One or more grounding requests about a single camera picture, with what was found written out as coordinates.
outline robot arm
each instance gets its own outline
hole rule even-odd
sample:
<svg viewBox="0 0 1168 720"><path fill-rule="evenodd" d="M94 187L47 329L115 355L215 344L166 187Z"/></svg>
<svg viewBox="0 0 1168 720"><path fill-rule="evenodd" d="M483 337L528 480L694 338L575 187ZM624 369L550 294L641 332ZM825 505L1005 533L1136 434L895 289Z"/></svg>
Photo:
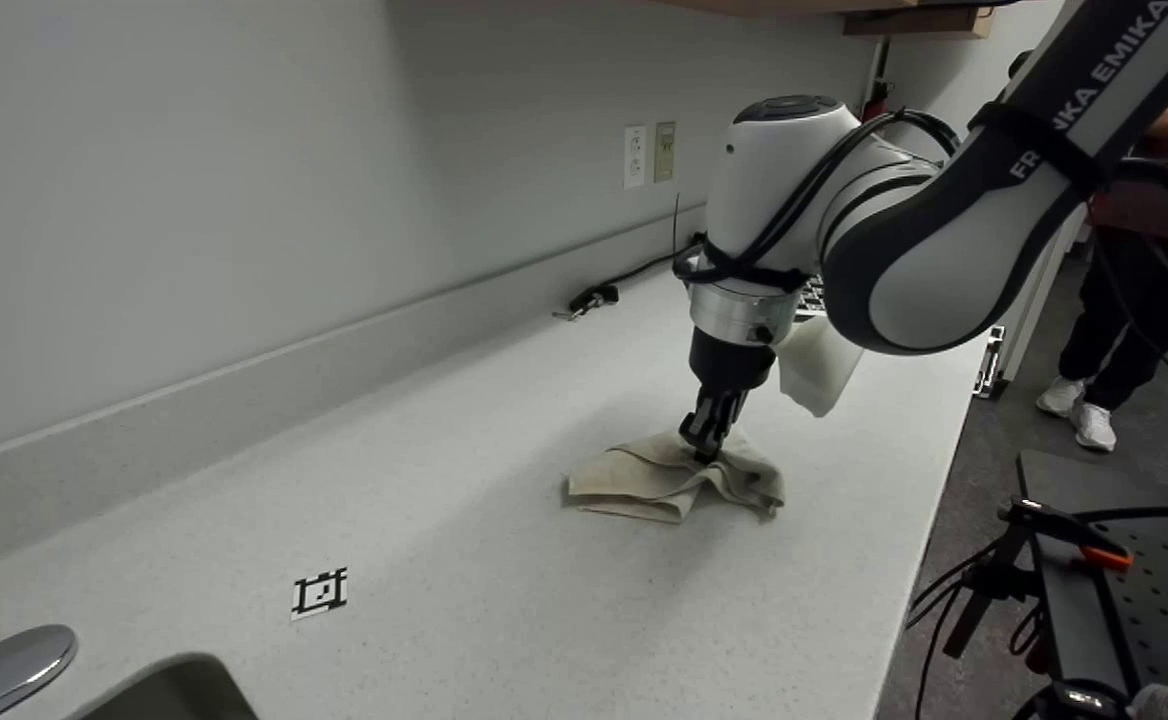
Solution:
<svg viewBox="0 0 1168 720"><path fill-rule="evenodd" d="M684 440L700 461L718 450L807 275L825 275L829 319L870 350L945 350L979 337L1160 109L1168 0L1079 0L946 169L912 160L836 101L740 113L706 236L676 258L700 376Z"/></svg>

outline shoe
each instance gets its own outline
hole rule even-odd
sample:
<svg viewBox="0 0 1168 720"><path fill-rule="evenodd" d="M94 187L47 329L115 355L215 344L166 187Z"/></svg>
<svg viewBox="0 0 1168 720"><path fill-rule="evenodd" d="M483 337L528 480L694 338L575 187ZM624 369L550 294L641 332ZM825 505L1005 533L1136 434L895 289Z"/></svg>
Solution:
<svg viewBox="0 0 1168 720"><path fill-rule="evenodd" d="M1055 379L1046 391L1037 394L1037 408L1068 418L1084 391L1087 391L1084 379Z"/></svg>
<svg viewBox="0 0 1168 720"><path fill-rule="evenodd" d="M1100 404L1077 404L1077 442L1087 450L1117 450L1112 412Z"/></svg>

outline electrical outlet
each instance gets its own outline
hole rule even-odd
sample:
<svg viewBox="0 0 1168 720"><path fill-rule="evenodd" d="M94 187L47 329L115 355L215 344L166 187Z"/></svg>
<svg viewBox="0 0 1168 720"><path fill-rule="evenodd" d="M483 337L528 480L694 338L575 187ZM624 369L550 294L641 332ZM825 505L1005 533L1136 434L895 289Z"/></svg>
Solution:
<svg viewBox="0 0 1168 720"><path fill-rule="evenodd" d="M651 185L651 127L624 127L624 187Z"/></svg>
<svg viewBox="0 0 1168 720"><path fill-rule="evenodd" d="M671 185L676 175L676 120L655 124L651 178Z"/></svg>

